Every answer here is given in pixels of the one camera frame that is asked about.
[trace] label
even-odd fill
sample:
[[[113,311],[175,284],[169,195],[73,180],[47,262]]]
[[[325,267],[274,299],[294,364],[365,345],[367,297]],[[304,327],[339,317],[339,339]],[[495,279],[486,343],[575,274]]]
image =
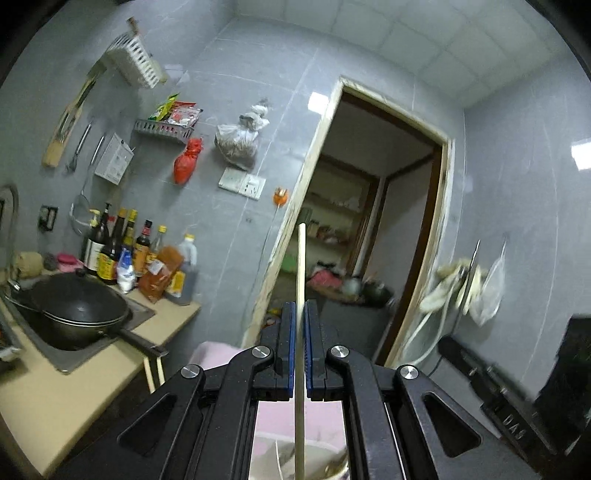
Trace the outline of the label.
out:
[[[98,276],[103,280],[117,279],[117,262],[105,254],[99,255]]]
[[[93,272],[98,270],[99,254],[103,247],[104,245],[102,244],[97,244],[92,240],[88,240],[88,243],[86,244],[86,253],[84,255],[84,265],[86,265],[88,270],[92,270]]]
[[[181,272],[180,270],[178,270],[174,274],[173,279],[170,281],[170,284],[168,285],[166,292],[169,295],[172,295],[173,297],[179,299],[181,297],[181,294],[183,293],[183,285],[184,285],[185,276],[186,275],[184,272]]]
[[[162,267],[164,266],[164,263],[162,263],[160,260],[154,260],[149,266],[148,266],[148,271],[152,274],[152,275],[158,275],[158,273],[160,272],[160,270],[162,270]]]
[[[149,247],[145,245],[135,244],[134,248],[134,270],[135,274],[140,277],[145,272],[146,256],[148,255]]]
[[[152,264],[152,262],[156,260],[156,254],[154,252],[150,252],[148,253],[148,255],[146,255],[146,266],[145,269],[149,270],[150,269],[150,265]]]

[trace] ceiling tile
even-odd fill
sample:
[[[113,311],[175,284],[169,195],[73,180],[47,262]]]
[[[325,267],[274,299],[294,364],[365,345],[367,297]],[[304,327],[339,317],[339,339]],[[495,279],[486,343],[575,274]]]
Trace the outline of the ceiling tile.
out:
[[[414,0],[400,17],[406,26],[445,47],[467,19],[443,1]]]
[[[452,7],[458,9],[467,17],[476,15],[489,0],[448,0]]]
[[[515,62],[522,73],[527,73],[548,63],[552,57],[548,47],[538,40],[517,52]]]
[[[396,22],[380,53],[388,60],[418,73],[440,50],[436,43]]]
[[[333,33],[352,43],[375,50],[386,38],[391,24],[392,21],[383,15],[367,7],[347,2],[339,11]]]
[[[478,75],[488,72],[507,59],[488,35],[471,25],[457,35],[447,51]]]
[[[283,5],[284,0],[239,0],[238,13],[282,20]]]
[[[457,101],[464,108],[469,108],[476,102],[479,102],[483,98],[486,98],[492,93],[492,90],[488,88],[482,82],[475,82],[473,85],[464,90],[457,97]]]
[[[532,7],[526,0],[508,0],[510,6],[515,8],[523,19],[541,38],[547,38],[555,31],[554,27],[548,22],[534,7]]]
[[[419,75],[429,85],[439,88],[451,97],[470,86],[476,77],[461,62],[444,51]]]
[[[411,0],[356,0],[356,3],[367,5],[375,11],[380,12],[390,18],[395,18],[401,12],[402,8],[408,5]]]
[[[285,20],[302,27],[330,31],[339,11],[339,0],[287,0]]]
[[[482,80],[490,88],[497,90],[520,77],[519,67],[512,59],[492,69]]]
[[[502,1],[487,5],[476,19],[486,33],[507,52],[516,52],[537,38],[523,17]]]

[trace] metal wire basket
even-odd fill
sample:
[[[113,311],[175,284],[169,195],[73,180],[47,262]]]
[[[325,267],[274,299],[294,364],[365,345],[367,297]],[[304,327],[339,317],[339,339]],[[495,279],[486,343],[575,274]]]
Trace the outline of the metal wire basket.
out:
[[[186,145],[194,129],[193,127],[181,127],[168,122],[138,119],[135,121],[134,130],[146,135],[170,138]]]

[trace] wok lid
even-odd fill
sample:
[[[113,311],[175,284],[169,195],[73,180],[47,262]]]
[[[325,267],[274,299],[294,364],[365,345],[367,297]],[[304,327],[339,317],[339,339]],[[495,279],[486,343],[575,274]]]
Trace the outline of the wok lid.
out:
[[[117,292],[85,272],[62,273],[31,288],[33,305],[56,319],[95,326],[115,323],[127,315],[127,302]]]

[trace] wall shelf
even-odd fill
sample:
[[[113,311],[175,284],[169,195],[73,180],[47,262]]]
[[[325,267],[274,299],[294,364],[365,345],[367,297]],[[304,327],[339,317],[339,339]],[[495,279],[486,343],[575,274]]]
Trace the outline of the wall shelf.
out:
[[[337,205],[336,203],[332,203],[329,199],[325,199],[324,197],[318,195],[317,193],[308,192],[306,194],[306,198],[304,198],[304,201],[310,202],[310,203],[315,203],[318,206],[331,209],[334,212],[342,213],[344,215],[349,215],[349,216],[353,216],[353,217],[358,217],[362,213],[362,212],[358,212],[357,210],[353,210],[349,207],[345,207],[342,205]]]

